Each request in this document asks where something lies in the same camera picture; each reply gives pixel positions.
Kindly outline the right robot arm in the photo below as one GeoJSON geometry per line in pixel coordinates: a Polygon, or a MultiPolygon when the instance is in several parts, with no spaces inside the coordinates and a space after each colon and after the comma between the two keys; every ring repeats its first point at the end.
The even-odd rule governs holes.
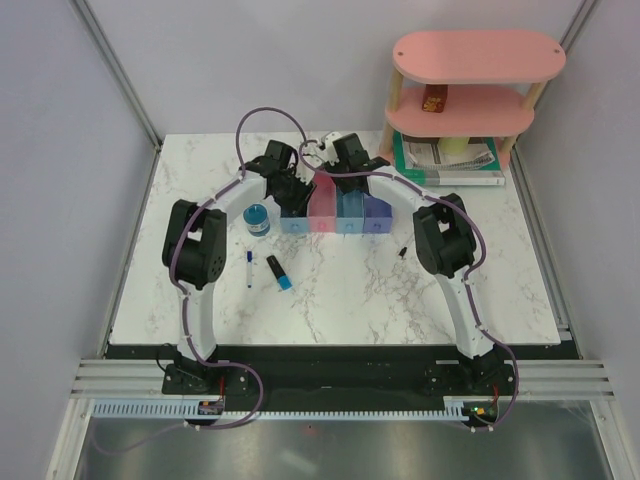
{"type": "Polygon", "coordinates": [[[438,196],[401,175],[386,159],[371,157],[355,133],[331,132],[316,151],[339,189],[361,191],[411,216],[418,261],[442,289],[456,348],[469,360],[458,368],[459,384],[469,393],[483,392],[493,383],[494,371],[481,358],[495,341],[484,329],[470,275],[486,259],[486,245],[462,199],[438,196]]]}

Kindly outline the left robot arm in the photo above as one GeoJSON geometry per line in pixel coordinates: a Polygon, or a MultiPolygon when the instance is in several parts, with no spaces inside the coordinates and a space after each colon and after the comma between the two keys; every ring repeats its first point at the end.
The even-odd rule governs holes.
{"type": "Polygon", "coordinates": [[[198,393],[211,392],[220,378],[218,367],[207,360],[217,348],[213,292],[226,264],[228,224],[265,198],[288,214],[306,214],[315,184],[298,177],[296,159],[291,146],[271,140],[210,199],[201,204],[178,200],[171,209],[162,262],[182,302],[177,349],[193,361],[184,379],[198,393]]]}

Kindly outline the pink drawer bin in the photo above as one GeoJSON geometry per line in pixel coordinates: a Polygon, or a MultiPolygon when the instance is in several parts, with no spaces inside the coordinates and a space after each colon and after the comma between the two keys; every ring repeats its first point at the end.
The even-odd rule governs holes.
{"type": "Polygon", "coordinates": [[[307,216],[312,232],[335,233],[337,192],[333,180],[324,174],[313,178],[316,188],[311,196],[307,216]]]}

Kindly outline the purple drawer bin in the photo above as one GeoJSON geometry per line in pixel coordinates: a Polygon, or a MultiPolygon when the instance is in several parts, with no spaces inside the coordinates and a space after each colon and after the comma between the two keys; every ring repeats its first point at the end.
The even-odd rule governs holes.
{"type": "Polygon", "coordinates": [[[387,234],[393,223],[392,207],[385,201],[365,195],[363,198],[363,232],[367,234],[387,234]]]}

